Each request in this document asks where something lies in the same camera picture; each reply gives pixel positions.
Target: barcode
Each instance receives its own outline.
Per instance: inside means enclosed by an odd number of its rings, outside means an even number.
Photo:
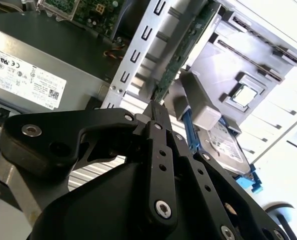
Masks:
[[[49,94],[48,94],[48,96],[49,96],[50,98],[55,99],[55,100],[58,100],[59,95],[60,95],[60,94],[59,94],[57,91],[54,91],[54,90],[52,90],[52,89],[49,90]]]

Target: silver bolt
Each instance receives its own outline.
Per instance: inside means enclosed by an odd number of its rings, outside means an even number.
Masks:
[[[124,117],[129,121],[133,121],[133,117],[131,117],[130,115],[125,115]]]
[[[280,232],[278,230],[274,230],[274,233],[279,240],[284,240],[284,237],[280,234]]]
[[[42,134],[42,130],[33,124],[27,124],[22,127],[22,133],[29,137],[38,137]]]
[[[162,129],[161,125],[159,125],[159,124],[157,124],[157,123],[155,123],[154,126],[155,126],[157,129],[160,129],[160,130]]]
[[[221,226],[220,230],[226,240],[235,240],[233,232],[227,226]]]
[[[179,134],[175,134],[175,136],[176,136],[176,138],[177,138],[178,140],[180,140],[180,141],[183,140],[183,137],[182,137],[181,135],[179,135]]]
[[[202,154],[202,157],[207,161],[211,160],[211,158],[208,155],[206,155],[205,153]]]
[[[164,219],[169,219],[171,217],[171,208],[170,206],[162,200],[159,200],[155,204],[155,210]]]

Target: power supply label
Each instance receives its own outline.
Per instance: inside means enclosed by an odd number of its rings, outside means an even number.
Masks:
[[[207,133],[213,148],[219,153],[224,154],[239,163],[243,163],[243,159],[233,137],[222,123],[217,122]]]
[[[53,110],[67,81],[0,51],[0,89]]]

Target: green circuit board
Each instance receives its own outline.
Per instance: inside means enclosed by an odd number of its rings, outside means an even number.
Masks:
[[[45,8],[67,20],[113,38],[125,0],[45,0]]]
[[[174,81],[176,75],[187,61],[195,44],[199,41],[212,18],[216,14],[216,11],[213,9],[213,3],[214,2],[207,4],[201,10],[199,15],[191,23],[181,43],[178,45],[172,59],[169,61],[166,67],[166,71],[154,90],[153,100],[156,102],[159,103],[165,98],[168,89]]]

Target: capacitor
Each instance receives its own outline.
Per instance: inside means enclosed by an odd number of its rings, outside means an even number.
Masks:
[[[113,7],[114,7],[114,8],[117,8],[118,6],[119,6],[119,3],[118,3],[117,1],[114,1],[114,2],[113,2]]]

